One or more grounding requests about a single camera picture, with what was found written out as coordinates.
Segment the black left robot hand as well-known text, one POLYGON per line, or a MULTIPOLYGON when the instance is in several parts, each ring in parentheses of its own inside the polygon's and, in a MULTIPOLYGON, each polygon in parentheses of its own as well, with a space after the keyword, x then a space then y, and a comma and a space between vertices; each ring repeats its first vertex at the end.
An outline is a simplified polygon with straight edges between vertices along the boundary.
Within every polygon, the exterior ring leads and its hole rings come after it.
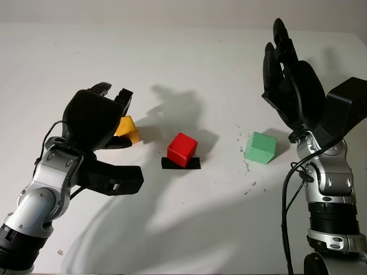
POLYGON ((128 111, 133 93, 123 88, 112 100, 106 97, 111 87, 110 83, 100 82, 79 90, 65 108, 63 137, 71 138, 84 152, 132 146, 129 138, 115 137, 115 132, 128 111))

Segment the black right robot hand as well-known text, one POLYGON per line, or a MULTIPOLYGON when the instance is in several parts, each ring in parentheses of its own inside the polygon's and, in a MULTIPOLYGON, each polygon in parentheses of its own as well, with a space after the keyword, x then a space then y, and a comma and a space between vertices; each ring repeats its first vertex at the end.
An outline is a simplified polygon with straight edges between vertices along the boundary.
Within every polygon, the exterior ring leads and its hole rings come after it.
POLYGON ((298 59, 280 18, 274 22, 273 36, 274 43, 267 43, 264 50, 262 98, 296 137, 319 123, 325 93, 312 66, 298 59))

